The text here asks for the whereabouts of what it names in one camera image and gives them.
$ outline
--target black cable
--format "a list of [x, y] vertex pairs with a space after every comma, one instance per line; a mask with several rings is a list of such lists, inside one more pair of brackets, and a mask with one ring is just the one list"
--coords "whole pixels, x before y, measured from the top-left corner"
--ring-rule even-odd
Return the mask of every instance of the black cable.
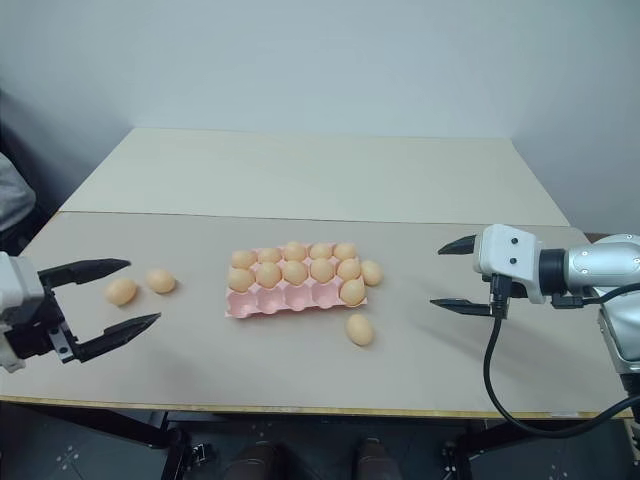
[[618, 297], [620, 295], [624, 295], [625, 293], [629, 293], [629, 292], [637, 292], [638, 290], [640, 290], [640, 283], [630, 283], [629, 285], [625, 285], [623, 287], [614, 288], [609, 293], [605, 293], [601, 297], [585, 298], [582, 303], [584, 305], [593, 305], [593, 304], [601, 305], [605, 302], [608, 302], [612, 298]]
[[[638, 283], [627, 285], [627, 287], [631, 287], [633, 285], [637, 286], [636, 289], [640, 289], [640, 284]], [[640, 395], [635, 395], [633, 397], [625, 398], [621, 402], [618, 402], [615, 405], [612, 405], [611, 407], [607, 408], [604, 412], [602, 412], [597, 417], [591, 418], [589, 420], [585, 420], [584, 422], [576, 425], [575, 427], [569, 427], [562, 430], [543, 430], [540, 428], [535, 428], [530, 425], [527, 425], [526, 423], [518, 420], [517, 418], [514, 418], [502, 406], [502, 404], [496, 397], [495, 392], [493, 391], [493, 386], [491, 385], [491, 373], [490, 373], [491, 357], [493, 356], [493, 350], [495, 349], [496, 342], [498, 341], [498, 335], [500, 334], [501, 326], [502, 326], [502, 320], [499, 318], [494, 319], [493, 330], [491, 332], [491, 337], [489, 338], [487, 350], [484, 354], [484, 364], [483, 364], [482, 374], [484, 378], [484, 386], [487, 389], [487, 393], [489, 394], [489, 398], [491, 399], [491, 402], [498, 409], [500, 414], [512, 425], [524, 430], [527, 433], [530, 433], [531, 435], [535, 435], [538, 437], [568, 438], [568, 437], [573, 437], [575, 435], [580, 435], [582, 433], [588, 432], [592, 428], [595, 428], [598, 425], [611, 419], [614, 415], [616, 415], [617, 413], [620, 413], [622, 410], [640, 403]]]

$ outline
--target metal frame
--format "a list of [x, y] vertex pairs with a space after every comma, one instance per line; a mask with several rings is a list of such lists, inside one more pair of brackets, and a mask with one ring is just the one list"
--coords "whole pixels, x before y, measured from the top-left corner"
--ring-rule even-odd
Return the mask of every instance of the metal frame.
[[180, 480], [193, 461], [201, 463], [204, 446], [194, 449], [187, 432], [167, 428], [166, 415], [160, 427], [134, 420], [111, 410], [22, 404], [24, 408], [50, 417], [113, 435], [151, 448], [168, 448], [162, 480]]
[[[545, 430], [562, 430], [584, 420], [529, 420], [527, 424]], [[479, 432], [467, 432], [444, 448], [447, 466], [456, 480], [473, 480], [470, 458], [474, 455], [499, 450], [539, 439], [509, 422]]]
[[[134, 420], [125, 415], [113, 412], [111, 410], [99, 408], [78, 408], [78, 407], [60, 407], [50, 405], [22, 404], [24, 408], [28, 408], [35, 412], [59, 418], [76, 425], [84, 426], [97, 430], [101, 433], [117, 436], [119, 438], [133, 441], [146, 445], [151, 448], [166, 448], [167, 459], [165, 461], [162, 480], [181, 480], [184, 473], [193, 465], [204, 463], [211, 456], [211, 449], [208, 445], [199, 445], [193, 448], [190, 443], [189, 435], [179, 428], [168, 428], [170, 423], [169, 412], [165, 412], [160, 427], [150, 425], [145, 422]], [[242, 415], [224, 415], [225, 419], [234, 417], [251, 417], [252, 414]], [[297, 419], [300, 422], [309, 420], [308, 416], [296, 415], [266, 415], [269, 419], [277, 420], [282, 417]], [[342, 417], [342, 416], [319, 416], [321, 420], [336, 423], [341, 422], [366, 422], [379, 423], [386, 422], [388, 418], [380, 417]], [[507, 448], [513, 445], [530, 442], [538, 439], [518, 427], [505, 422], [494, 427], [484, 430], [474, 431], [478, 422], [468, 420], [435, 420], [428, 418], [403, 418], [394, 417], [395, 422], [411, 422], [421, 424], [452, 424], [465, 423], [467, 433], [460, 435], [454, 441], [447, 442], [443, 448], [445, 464], [447, 470], [451, 472], [456, 480], [472, 480], [473, 473], [471, 471], [470, 459], [474, 455], [482, 454], [492, 450]], [[529, 420], [527, 423], [532, 427], [547, 430], [560, 430], [575, 426], [584, 420]]]

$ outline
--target gray fabric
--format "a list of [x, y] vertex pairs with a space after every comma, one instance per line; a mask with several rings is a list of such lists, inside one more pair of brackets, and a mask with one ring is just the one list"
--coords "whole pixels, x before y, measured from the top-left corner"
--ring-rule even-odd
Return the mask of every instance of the gray fabric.
[[35, 203], [36, 194], [0, 153], [0, 232], [26, 217]]

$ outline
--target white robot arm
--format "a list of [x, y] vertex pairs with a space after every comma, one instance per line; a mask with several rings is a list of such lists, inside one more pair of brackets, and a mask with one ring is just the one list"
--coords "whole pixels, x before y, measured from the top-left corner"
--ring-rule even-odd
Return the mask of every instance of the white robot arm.
[[[473, 254], [473, 268], [490, 282], [489, 304], [444, 298], [431, 303], [466, 315], [490, 316], [494, 331], [487, 347], [484, 379], [487, 392], [500, 413], [510, 422], [536, 435], [562, 438], [582, 433], [613, 414], [632, 407], [640, 438], [640, 237], [622, 234], [595, 244], [564, 249], [545, 249], [538, 238], [506, 225], [491, 225], [479, 235], [445, 245], [442, 255]], [[506, 412], [497, 400], [489, 376], [493, 347], [502, 320], [507, 318], [510, 298], [528, 298], [554, 308], [601, 306], [598, 322], [616, 371], [630, 397], [594, 420], [564, 432], [533, 429]]]

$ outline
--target white tabletop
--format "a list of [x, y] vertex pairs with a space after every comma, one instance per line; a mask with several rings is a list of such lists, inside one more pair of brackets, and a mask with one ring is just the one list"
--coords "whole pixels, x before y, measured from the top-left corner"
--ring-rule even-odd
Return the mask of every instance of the white tabletop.
[[[187, 215], [61, 213], [25, 254], [38, 268], [116, 257], [119, 275], [144, 285], [147, 269], [171, 270], [178, 289], [141, 287], [129, 305], [108, 304], [109, 278], [57, 289], [73, 332], [86, 341], [114, 322], [162, 312], [130, 344], [87, 363], [50, 352], [0, 374], [5, 399], [211, 411], [492, 416], [482, 383], [491, 320], [457, 315], [429, 299], [488, 299], [470, 256], [439, 256], [479, 226], [238, 219]], [[550, 248], [584, 243], [567, 227], [529, 227]], [[368, 304], [225, 318], [225, 277], [237, 248], [353, 241], [385, 280]], [[353, 345], [345, 322], [364, 313], [376, 331]], [[521, 416], [576, 416], [624, 398], [596, 324], [597, 308], [557, 311], [513, 300], [493, 365], [498, 396]]]
[[213, 130], [132, 130], [61, 210], [568, 225], [507, 139]]

